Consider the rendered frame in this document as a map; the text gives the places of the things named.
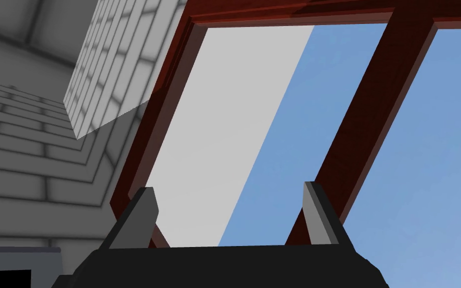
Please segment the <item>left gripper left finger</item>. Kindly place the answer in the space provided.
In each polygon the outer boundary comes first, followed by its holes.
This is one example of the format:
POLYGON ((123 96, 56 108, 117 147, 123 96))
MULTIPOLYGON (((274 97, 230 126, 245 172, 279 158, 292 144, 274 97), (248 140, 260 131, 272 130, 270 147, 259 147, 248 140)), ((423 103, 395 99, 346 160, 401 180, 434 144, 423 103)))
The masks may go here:
POLYGON ((139 188, 99 248, 148 248, 158 214, 159 207, 154 189, 139 188))

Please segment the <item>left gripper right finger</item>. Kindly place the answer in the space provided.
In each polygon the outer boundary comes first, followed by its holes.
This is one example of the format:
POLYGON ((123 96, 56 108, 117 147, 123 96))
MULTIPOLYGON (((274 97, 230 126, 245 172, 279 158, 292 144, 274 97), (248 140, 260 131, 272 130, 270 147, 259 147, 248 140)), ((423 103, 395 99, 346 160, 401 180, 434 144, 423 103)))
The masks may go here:
POLYGON ((312 245, 342 245, 355 249, 320 184, 304 182, 302 209, 312 245))

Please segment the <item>grey and black appliance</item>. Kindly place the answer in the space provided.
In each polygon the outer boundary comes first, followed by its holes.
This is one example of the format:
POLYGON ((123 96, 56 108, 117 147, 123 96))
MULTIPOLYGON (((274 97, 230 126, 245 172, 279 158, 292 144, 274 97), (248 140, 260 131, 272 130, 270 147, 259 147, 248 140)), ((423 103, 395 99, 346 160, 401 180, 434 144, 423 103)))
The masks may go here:
POLYGON ((30 270, 30 288, 51 288, 63 274, 59 247, 0 246, 0 271, 30 270))

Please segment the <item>red-brown framed window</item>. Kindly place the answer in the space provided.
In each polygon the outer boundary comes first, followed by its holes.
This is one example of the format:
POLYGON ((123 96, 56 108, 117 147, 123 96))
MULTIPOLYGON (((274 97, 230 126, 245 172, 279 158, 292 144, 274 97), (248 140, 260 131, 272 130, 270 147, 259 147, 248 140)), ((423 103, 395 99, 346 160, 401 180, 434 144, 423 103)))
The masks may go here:
POLYGON ((66 288, 389 288, 341 244, 311 244, 304 182, 322 186, 344 223, 438 29, 461 29, 461 0, 186 0, 110 200, 116 220, 152 187, 148 248, 97 249, 66 288), (310 120, 319 100, 286 95, 296 69, 275 59, 249 72, 209 65, 209 41, 230 28, 385 24, 323 160, 310 120))

